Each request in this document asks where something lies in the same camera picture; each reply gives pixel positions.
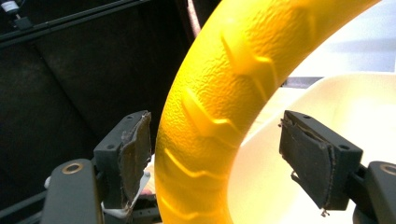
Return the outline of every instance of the white surface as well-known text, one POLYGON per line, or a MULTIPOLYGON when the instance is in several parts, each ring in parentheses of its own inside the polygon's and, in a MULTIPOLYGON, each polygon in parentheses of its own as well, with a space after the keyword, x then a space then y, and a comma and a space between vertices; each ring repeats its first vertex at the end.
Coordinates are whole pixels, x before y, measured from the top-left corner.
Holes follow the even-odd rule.
POLYGON ((360 71, 394 72, 396 1, 383 0, 326 40, 291 74, 326 77, 360 71))
POLYGON ((359 74, 326 77, 282 112, 264 123, 240 148, 229 185, 229 206, 235 224, 352 223, 346 212, 321 211, 290 179, 289 165, 278 153, 283 110, 305 113, 360 147, 362 164, 396 163, 396 75, 359 74))

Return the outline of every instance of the black wall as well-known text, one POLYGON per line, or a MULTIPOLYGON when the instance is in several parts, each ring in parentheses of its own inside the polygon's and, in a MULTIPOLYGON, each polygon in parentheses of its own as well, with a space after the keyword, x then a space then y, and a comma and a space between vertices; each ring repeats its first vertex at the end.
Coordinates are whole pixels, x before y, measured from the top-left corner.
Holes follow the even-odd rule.
MULTIPOLYGON (((22 9, 38 23, 108 2, 26 0, 22 9)), ((188 33, 177 1, 152 0, 0 49, 0 209, 42 191, 57 165, 90 159, 127 114, 152 112, 154 143, 188 33)))

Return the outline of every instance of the yellow inflatable ring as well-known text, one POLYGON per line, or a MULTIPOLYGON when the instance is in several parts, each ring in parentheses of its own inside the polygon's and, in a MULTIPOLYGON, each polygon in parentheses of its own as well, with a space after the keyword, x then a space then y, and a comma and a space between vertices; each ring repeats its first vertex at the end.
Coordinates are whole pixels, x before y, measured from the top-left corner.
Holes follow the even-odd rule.
POLYGON ((227 185, 251 123, 291 71, 376 0, 224 0, 169 92, 155 182, 164 223, 233 223, 227 185))

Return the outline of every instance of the inflatable tube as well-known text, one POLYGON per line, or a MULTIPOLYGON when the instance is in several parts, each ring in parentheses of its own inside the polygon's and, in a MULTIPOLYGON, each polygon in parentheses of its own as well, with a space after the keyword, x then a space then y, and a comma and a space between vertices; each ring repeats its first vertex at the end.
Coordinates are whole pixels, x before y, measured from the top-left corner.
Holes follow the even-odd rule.
POLYGON ((233 223, 227 185, 251 123, 313 49, 375 2, 219 4, 191 46, 163 110, 155 182, 164 223, 233 223))

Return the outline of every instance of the tread pattern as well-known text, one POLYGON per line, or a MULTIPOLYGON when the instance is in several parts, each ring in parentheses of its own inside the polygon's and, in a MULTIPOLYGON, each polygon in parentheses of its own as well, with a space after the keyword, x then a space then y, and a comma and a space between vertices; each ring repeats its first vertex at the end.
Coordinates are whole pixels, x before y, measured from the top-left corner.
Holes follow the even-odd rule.
POLYGON ((250 77, 264 102, 267 102, 279 83, 271 58, 255 55, 242 31, 235 31, 235 22, 229 21, 221 32, 221 41, 238 76, 250 77))
POLYGON ((179 169, 179 171, 184 174, 189 176, 190 178, 211 178, 213 181, 224 181, 227 179, 227 176, 225 175, 216 175, 213 174, 212 172, 205 171, 205 170, 200 170, 200 171, 192 171, 186 166, 184 166, 180 161, 177 160, 177 158, 172 154, 172 151, 169 150, 168 148, 165 149, 165 154, 168 156, 169 160, 179 169))
POLYGON ((215 137, 232 147, 239 147, 244 135, 229 119, 214 119, 190 89, 183 94, 182 104, 198 132, 203 137, 215 137))

